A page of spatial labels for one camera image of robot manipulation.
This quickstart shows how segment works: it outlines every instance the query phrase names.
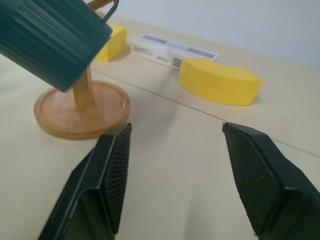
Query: wooden base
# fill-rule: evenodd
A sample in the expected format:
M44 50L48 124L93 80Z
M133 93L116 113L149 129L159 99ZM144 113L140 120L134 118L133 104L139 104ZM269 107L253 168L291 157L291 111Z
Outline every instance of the wooden base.
M38 98L33 112L45 132L63 139L93 139L127 121L130 100L121 88L103 81L84 83L78 81L68 92L52 89ZM84 103L74 93L83 85L89 85Z

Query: white wall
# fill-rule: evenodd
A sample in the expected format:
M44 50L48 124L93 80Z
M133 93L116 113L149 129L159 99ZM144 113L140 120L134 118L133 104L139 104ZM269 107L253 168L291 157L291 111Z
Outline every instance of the white wall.
M115 15L320 68L320 0L120 0Z

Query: wooden pole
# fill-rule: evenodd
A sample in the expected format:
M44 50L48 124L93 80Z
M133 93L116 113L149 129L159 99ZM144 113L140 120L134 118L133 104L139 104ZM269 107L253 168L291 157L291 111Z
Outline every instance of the wooden pole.
M73 85L72 88L75 106L78 111L83 111L93 104L94 97L92 90L90 66L86 68L84 73L81 75L81 77Z

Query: beige table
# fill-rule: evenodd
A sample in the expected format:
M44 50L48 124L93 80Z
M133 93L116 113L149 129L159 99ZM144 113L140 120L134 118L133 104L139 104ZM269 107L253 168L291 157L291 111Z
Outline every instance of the beige table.
M210 50L218 46L122 18L114 18L112 22L130 26L130 36L158 32ZM238 59L239 63L252 66L253 71L263 69L256 61L270 64L273 61L261 55L233 48L228 52L227 49L221 46L216 50L222 61L230 59L235 63ZM117 84L132 101L129 176L117 240L257 239L234 183L222 133L221 119L227 119L226 116L230 116L228 120L231 121L254 125L282 141L291 140L284 141L286 144L275 143L320 190L320 159L306 153L317 154L316 147L310 147L313 151L307 148L317 136L304 138L305 133L296 129L294 137L298 139L290 139L289 131L281 134L276 125L273 127L279 132L267 121L259 122L266 116L259 104L269 109L269 123L285 122L282 115L277 118L274 114L280 113L282 108L278 108L276 102L272 104L273 100L266 94L272 89L262 88L260 100L249 107L217 105L180 89L176 71L133 56L123 57L109 64L96 62L92 67L94 79ZM291 66L274 60L278 70L280 63ZM311 76L317 71L311 69L304 74ZM61 140L47 135L37 126L33 105L48 88L46 83L0 56L1 240L37 239L70 172L96 142ZM294 95L290 90L287 89L287 95ZM307 107L304 113L307 115L300 121L306 120L306 124L301 127L314 132L309 123L316 121L312 119L316 113L307 112ZM287 143L297 143L295 146L303 151Z

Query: dark green mug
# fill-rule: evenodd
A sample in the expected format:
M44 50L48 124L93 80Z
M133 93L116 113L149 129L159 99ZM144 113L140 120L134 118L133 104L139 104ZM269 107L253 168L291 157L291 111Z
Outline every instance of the dark green mug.
M69 89L112 29L82 0L0 0L0 53L60 91Z

